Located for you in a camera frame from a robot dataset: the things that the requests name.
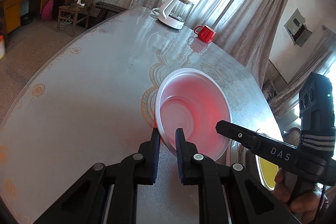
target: round table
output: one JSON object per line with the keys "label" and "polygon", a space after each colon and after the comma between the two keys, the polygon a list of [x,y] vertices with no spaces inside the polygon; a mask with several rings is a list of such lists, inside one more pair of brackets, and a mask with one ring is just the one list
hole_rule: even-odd
{"label": "round table", "polygon": [[[16,98],[0,127],[0,193],[19,223],[33,223],[94,163],[136,153],[152,134],[157,89],[191,67],[224,91],[232,122],[282,140],[257,83],[215,44],[175,31],[138,7],[77,37]],[[222,157],[218,160],[224,164]],[[198,223],[197,186],[182,186],[161,143],[156,184],[139,186],[137,223]]]}

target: wooden desk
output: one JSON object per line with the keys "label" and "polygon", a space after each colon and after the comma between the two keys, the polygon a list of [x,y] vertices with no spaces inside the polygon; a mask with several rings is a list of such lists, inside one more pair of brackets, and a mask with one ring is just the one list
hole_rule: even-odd
{"label": "wooden desk", "polygon": [[[0,0],[0,7],[4,10],[6,27],[1,30],[7,34],[21,25],[20,3],[25,0]],[[29,11],[38,14],[42,13],[44,6],[49,0],[30,0]]]}

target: screw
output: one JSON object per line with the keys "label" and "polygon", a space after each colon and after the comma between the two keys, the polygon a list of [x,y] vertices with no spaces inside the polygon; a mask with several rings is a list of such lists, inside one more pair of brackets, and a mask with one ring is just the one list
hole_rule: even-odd
{"label": "screw", "polygon": [[233,169],[236,171],[241,171],[243,169],[243,166],[241,164],[234,164]]}
{"label": "screw", "polygon": [[194,159],[195,160],[203,160],[204,159],[204,156],[202,154],[195,154],[194,155]]}
{"label": "screw", "polygon": [[133,155],[133,158],[134,158],[135,160],[142,160],[143,155],[140,154],[140,153],[136,153],[136,154]]}
{"label": "screw", "polygon": [[93,165],[93,169],[96,171],[99,171],[104,168],[104,164],[97,162],[96,164]]}

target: electric kettle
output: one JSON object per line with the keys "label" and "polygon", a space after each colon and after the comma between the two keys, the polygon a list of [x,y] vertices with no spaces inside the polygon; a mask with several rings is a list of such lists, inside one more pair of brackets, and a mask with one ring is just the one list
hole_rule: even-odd
{"label": "electric kettle", "polygon": [[166,0],[160,8],[152,11],[164,25],[180,30],[193,7],[194,3],[190,0]]}

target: white bucket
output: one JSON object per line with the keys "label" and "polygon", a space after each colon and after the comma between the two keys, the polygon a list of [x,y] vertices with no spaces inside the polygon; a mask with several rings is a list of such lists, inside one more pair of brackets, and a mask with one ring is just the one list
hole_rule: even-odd
{"label": "white bucket", "polygon": [[0,35],[0,60],[5,56],[5,53],[5,39],[3,38],[3,35]]}
{"label": "white bucket", "polygon": [[231,122],[230,107],[221,88],[205,73],[191,68],[173,71],[157,91],[154,111],[159,133],[174,155],[178,128],[199,153],[218,160],[225,152],[229,139],[217,133],[216,124]]}

